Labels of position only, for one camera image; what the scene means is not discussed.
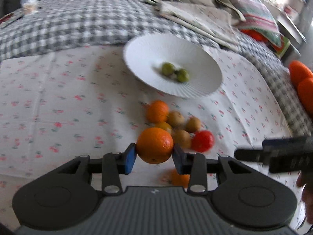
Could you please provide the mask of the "person's right hand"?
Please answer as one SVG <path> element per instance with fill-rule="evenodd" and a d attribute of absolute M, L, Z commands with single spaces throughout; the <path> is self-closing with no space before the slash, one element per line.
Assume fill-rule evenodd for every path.
<path fill-rule="evenodd" d="M 296 182 L 297 187 L 304 187 L 303 192 L 302 192 L 302 201 L 305 203 L 306 207 L 306 217 L 307 217 L 307 222 L 309 224 L 313 223 L 313 214 L 312 214 L 312 172 L 310 173 L 305 173 L 301 172 L 299 175 L 297 182 Z"/>

